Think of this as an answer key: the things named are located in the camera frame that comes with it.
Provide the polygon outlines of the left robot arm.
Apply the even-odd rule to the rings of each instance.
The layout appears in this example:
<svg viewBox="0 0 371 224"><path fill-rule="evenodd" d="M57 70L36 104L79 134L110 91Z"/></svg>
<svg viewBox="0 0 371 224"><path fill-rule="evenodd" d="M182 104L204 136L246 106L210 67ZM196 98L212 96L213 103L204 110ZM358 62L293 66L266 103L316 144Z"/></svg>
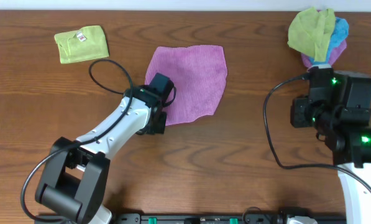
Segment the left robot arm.
<svg viewBox="0 0 371 224"><path fill-rule="evenodd" d="M111 223L102 205L112 158L135 134L162 134L163 108L175 94L173 82L157 73L148 85L126 90L120 105L90 132L71 141L58 139L38 184L35 200L54 215L36 223Z"/></svg>

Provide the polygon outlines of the large pink cloth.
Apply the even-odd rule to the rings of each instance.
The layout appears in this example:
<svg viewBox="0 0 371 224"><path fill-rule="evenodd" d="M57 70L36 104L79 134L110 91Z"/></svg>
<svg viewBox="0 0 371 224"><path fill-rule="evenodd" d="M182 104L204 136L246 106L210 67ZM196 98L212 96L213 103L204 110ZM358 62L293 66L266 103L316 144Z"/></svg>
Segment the large pink cloth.
<svg viewBox="0 0 371 224"><path fill-rule="evenodd" d="M166 107L166 125L191 123L216 112L226 87L227 66L224 49L218 45L157 47L149 63L145 83L156 73L174 83L176 93Z"/></svg>

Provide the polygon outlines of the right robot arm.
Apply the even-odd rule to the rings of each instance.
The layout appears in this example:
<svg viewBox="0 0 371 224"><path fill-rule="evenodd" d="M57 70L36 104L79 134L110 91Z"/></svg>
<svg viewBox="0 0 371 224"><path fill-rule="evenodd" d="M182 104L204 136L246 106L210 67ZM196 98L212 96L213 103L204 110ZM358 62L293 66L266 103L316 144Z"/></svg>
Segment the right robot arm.
<svg viewBox="0 0 371 224"><path fill-rule="evenodd" d="M348 223L371 223L371 77L310 68L307 95L293 100L290 122L313 127L340 167Z"/></svg>

